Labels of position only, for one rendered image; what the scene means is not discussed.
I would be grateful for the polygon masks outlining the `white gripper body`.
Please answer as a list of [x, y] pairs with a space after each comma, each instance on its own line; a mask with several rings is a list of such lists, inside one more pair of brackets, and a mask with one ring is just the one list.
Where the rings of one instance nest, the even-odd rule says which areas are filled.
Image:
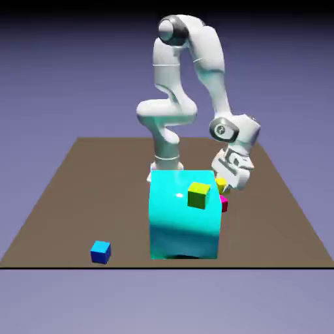
[[227, 148], [221, 149], [213, 159], [211, 167], [219, 178], [226, 180], [227, 186], [242, 190], [249, 180], [254, 164], [249, 156], [243, 156]]

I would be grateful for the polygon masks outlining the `small bright yellow cube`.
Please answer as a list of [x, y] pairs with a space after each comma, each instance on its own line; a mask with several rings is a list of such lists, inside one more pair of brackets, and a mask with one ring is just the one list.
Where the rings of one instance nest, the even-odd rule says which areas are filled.
[[217, 188], [219, 190], [219, 194], [228, 194], [230, 191], [230, 186], [228, 185], [227, 181], [222, 177], [217, 177], [215, 179], [217, 184]]

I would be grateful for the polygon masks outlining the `small olive yellow cube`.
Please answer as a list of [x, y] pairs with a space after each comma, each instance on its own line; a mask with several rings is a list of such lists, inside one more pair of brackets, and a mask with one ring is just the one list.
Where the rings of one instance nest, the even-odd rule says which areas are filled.
[[188, 188], [187, 205], [198, 209], [205, 209], [211, 185], [193, 182]]

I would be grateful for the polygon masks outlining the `small blue cube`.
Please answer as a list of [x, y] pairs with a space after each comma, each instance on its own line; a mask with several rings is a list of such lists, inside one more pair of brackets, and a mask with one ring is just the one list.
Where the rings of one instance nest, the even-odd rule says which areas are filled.
[[91, 261], [106, 265], [111, 256], [111, 243], [96, 240], [90, 250]]

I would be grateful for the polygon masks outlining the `large cyan box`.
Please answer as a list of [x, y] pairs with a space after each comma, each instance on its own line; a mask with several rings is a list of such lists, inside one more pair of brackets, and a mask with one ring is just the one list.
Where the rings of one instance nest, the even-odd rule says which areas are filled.
[[[205, 209], [187, 205], [193, 182], [211, 185]], [[149, 191], [152, 259], [218, 257], [222, 205], [211, 170], [154, 170]]]

